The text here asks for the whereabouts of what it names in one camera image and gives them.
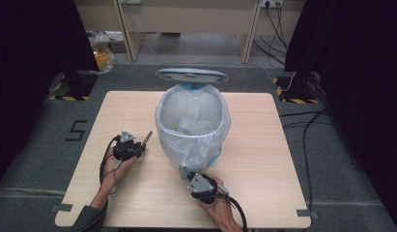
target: light wood tabletop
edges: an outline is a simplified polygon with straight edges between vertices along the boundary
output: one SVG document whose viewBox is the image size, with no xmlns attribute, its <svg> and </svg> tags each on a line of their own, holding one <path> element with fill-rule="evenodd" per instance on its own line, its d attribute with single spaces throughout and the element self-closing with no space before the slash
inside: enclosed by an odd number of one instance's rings
<svg viewBox="0 0 397 232">
<path fill-rule="evenodd" d="M 104 226 L 149 228 L 216 228 L 198 202 L 189 196 L 159 144 L 155 110 L 163 92 L 109 92 L 71 178 L 59 211 L 58 226 L 71 226 L 99 189 L 99 164 L 108 142 L 122 130 L 143 141 L 153 132 L 143 157 L 109 198 Z M 285 134 L 270 94 L 222 93 L 231 114 L 231 128 L 217 161 L 204 173 L 224 181 L 243 208 L 248 228 L 306 228 L 307 210 Z M 234 218 L 241 217 L 234 210 Z"/>
</svg>

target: sleeve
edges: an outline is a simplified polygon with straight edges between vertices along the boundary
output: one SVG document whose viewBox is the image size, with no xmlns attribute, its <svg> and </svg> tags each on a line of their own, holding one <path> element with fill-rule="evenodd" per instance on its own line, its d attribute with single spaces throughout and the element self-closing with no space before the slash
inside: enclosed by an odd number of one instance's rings
<svg viewBox="0 0 397 232">
<path fill-rule="evenodd" d="M 74 225 L 70 228 L 70 232 L 96 232 L 100 231 L 104 223 L 105 216 L 107 215 L 108 201 L 102 210 L 84 206 L 75 221 Z"/>
</svg>

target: power outlet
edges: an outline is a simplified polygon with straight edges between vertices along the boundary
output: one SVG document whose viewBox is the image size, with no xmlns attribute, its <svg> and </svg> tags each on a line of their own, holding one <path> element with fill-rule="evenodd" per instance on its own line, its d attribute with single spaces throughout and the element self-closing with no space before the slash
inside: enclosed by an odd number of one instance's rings
<svg viewBox="0 0 397 232">
<path fill-rule="evenodd" d="M 281 8 L 283 5 L 283 0 L 262 0 L 261 7 L 266 8 L 267 2 L 269 2 L 269 9 L 271 8 Z"/>
</svg>

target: trash can lid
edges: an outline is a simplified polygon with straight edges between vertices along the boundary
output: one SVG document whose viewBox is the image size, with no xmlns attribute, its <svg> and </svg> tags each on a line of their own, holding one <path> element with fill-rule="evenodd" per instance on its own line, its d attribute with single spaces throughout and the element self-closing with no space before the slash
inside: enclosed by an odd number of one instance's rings
<svg viewBox="0 0 397 232">
<path fill-rule="evenodd" d="M 222 72 L 198 69 L 162 69 L 156 75 L 177 83 L 190 84 L 218 84 L 228 80 L 228 76 Z"/>
</svg>

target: trash can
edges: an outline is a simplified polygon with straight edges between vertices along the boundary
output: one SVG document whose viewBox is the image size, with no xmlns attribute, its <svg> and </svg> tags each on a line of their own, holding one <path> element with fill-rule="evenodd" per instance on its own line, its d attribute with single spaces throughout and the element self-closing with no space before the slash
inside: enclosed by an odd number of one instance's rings
<svg viewBox="0 0 397 232">
<path fill-rule="evenodd" d="M 164 69 L 161 78 L 178 83 L 156 107 L 156 130 L 161 147 L 182 179 L 213 164 L 231 127 L 228 105 L 215 83 L 227 81 L 222 72 Z"/>
</svg>

